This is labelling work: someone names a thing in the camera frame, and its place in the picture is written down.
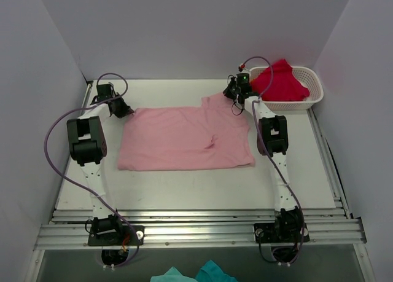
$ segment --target white enclosure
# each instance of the white enclosure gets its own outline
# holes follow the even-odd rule
[[[60,179],[44,136],[82,104],[84,76],[217,80],[253,55],[316,71],[325,97],[313,109],[350,212],[362,218],[376,279],[393,280],[391,1],[0,0],[0,280],[23,281],[52,216]],[[49,149],[65,170],[63,126]]]

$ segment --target white plastic basket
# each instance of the white plastic basket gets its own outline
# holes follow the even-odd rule
[[[250,69],[250,80],[259,76],[259,74],[267,67],[254,67]],[[317,74],[311,69],[301,66],[294,66],[292,71],[294,77],[299,80],[302,86],[308,88],[309,97],[301,102],[267,102],[264,101],[266,106],[272,111],[279,110],[306,110],[313,104],[318,103],[324,97],[321,82]]]

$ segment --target folded shirt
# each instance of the folded shirt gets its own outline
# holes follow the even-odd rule
[[[138,108],[123,129],[120,170],[208,170],[254,165],[249,125],[222,93],[201,107]]]

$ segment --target purple cable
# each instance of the purple cable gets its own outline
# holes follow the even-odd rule
[[[298,258],[298,256],[299,256],[300,250],[301,250],[301,248],[302,248],[302,246],[303,246],[303,242],[304,242],[304,239],[305,239],[305,217],[304,217],[304,214],[303,214],[302,207],[300,206],[299,199],[296,197],[294,191],[292,190],[292,188],[290,187],[290,185],[289,185],[289,184],[287,183],[287,181],[285,180],[285,178],[284,178],[284,176],[282,175],[280,169],[278,168],[276,162],[274,162],[273,158],[271,158],[269,152],[268,152],[267,149],[266,149],[265,143],[263,142],[262,134],[261,134],[261,132],[260,132],[260,130],[259,130],[258,118],[257,118],[257,114],[256,114],[256,112],[255,112],[255,104],[259,104],[259,103],[260,103],[260,100],[261,100],[262,95],[263,95],[264,93],[266,93],[266,91],[271,87],[271,84],[273,83],[273,67],[271,67],[270,62],[269,62],[266,58],[260,57],[260,56],[254,56],[254,57],[248,58],[243,64],[245,65],[249,60],[255,59],[255,58],[263,59],[266,63],[268,63],[268,65],[269,65],[269,67],[270,67],[270,69],[271,69],[271,70],[270,70],[270,72],[271,72],[271,77],[270,77],[269,85],[263,90],[262,93],[260,93],[260,95],[258,96],[258,100],[257,100],[257,101],[252,101],[252,103],[251,103],[252,116],[254,116],[254,123],[255,123],[255,127],[257,128],[258,138],[259,138],[259,140],[260,140],[260,142],[261,142],[261,145],[262,145],[262,148],[263,148],[264,153],[267,155],[267,157],[269,158],[271,164],[273,164],[274,168],[275,168],[276,171],[278,172],[278,175],[280,175],[280,178],[282,179],[282,181],[284,182],[284,184],[285,184],[286,187],[288,188],[289,192],[290,192],[290,193],[292,194],[292,196],[294,197],[294,199],[295,199],[295,201],[296,201],[296,204],[297,204],[297,206],[298,206],[298,208],[299,208],[300,214],[302,215],[302,234],[301,234],[301,237],[300,237],[300,244],[299,244],[299,247],[298,247],[298,249],[297,249],[296,255],[295,255],[294,258],[288,263],[288,264],[293,264],[293,263],[297,260],[297,258]],[[271,253],[273,254],[273,256],[274,256],[274,252],[277,251],[278,249],[279,249],[279,248],[275,248],[274,250],[272,250]]]
[[[97,192],[95,192],[94,190],[90,189],[89,187],[86,187],[86,186],[84,186],[84,185],[82,185],[82,184],[79,184],[78,182],[74,181],[73,179],[70,179],[70,178],[67,177],[64,173],[62,173],[62,172],[53,164],[52,160],[51,160],[50,157],[49,157],[49,153],[48,153],[48,140],[49,140],[49,136],[50,136],[51,132],[53,131],[53,129],[55,128],[55,126],[56,126],[60,121],[62,121],[66,116],[68,116],[68,115],[70,115],[70,114],[72,114],[72,113],[74,113],[74,112],[78,112],[78,111],[87,111],[87,110],[94,109],[95,107],[98,107],[99,105],[101,105],[101,104],[103,104],[103,103],[107,103],[107,102],[110,102],[110,101],[119,99],[120,97],[122,97],[122,96],[124,96],[124,95],[126,94],[126,92],[128,91],[128,83],[127,83],[127,80],[125,80],[125,78],[124,78],[123,76],[121,76],[121,75],[119,75],[119,74],[117,74],[117,73],[105,73],[105,74],[101,75],[101,76],[97,79],[97,83],[96,83],[96,84],[98,85],[99,81],[100,81],[104,76],[107,76],[107,75],[114,75],[114,76],[117,76],[117,77],[121,78],[121,79],[124,81],[124,83],[125,83],[125,91],[124,91],[121,95],[116,96],[116,97],[114,97],[114,98],[110,98],[110,99],[101,101],[101,102],[99,102],[98,104],[94,104],[93,106],[90,106],[90,107],[87,107],[87,108],[73,109],[73,110],[68,111],[67,113],[64,113],[62,116],[60,116],[60,117],[51,125],[51,127],[49,128],[49,130],[48,130],[48,132],[47,132],[47,134],[46,134],[46,136],[45,136],[45,140],[44,140],[44,153],[45,153],[45,158],[47,159],[47,161],[48,161],[50,167],[52,167],[52,169],[53,169],[59,176],[61,176],[61,177],[62,177],[63,179],[65,179],[66,181],[69,181],[71,184],[74,184],[75,186],[80,187],[81,189],[86,190],[87,192],[89,192],[89,193],[93,194],[95,197],[97,197],[97,199],[98,199],[107,209],[109,209],[110,211],[112,211],[114,215],[116,215],[119,219],[121,219],[121,220],[131,229],[131,231],[132,231],[133,235],[135,236],[135,238],[138,239],[138,236],[137,236],[137,234],[136,234],[136,231],[135,231],[134,227],[133,227],[133,226],[123,217],[123,216],[121,216],[115,209],[113,209],[108,203],[106,203],[106,202],[99,196],[99,194],[98,194]],[[120,266],[123,266],[123,265],[127,264],[130,260],[132,260],[132,259],[136,256],[136,254],[138,253],[138,251],[139,251],[139,245],[136,246],[136,251],[135,251],[132,255],[131,255],[130,252],[129,252],[129,253],[128,253],[127,259],[126,259],[124,262],[122,262],[121,264],[116,265],[116,267],[120,267]]]

